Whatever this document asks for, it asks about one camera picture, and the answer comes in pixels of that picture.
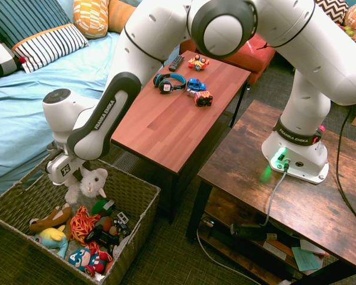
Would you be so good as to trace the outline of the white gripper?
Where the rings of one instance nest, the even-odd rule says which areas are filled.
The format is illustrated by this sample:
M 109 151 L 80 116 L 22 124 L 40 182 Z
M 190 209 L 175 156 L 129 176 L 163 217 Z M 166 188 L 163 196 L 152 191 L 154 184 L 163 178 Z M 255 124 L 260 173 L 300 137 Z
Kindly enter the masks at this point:
M 75 155 L 66 155 L 64 153 L 52 156 L 47 165 L 46 172 L 49 179 L 55 185 L 63 184 L 71 175 L 81 182 L 82 174 L 80 170 L 77 170 L 81 166 L 81 159 Z M 82 167 L 91 171 L 90 161 L 85 161 Z

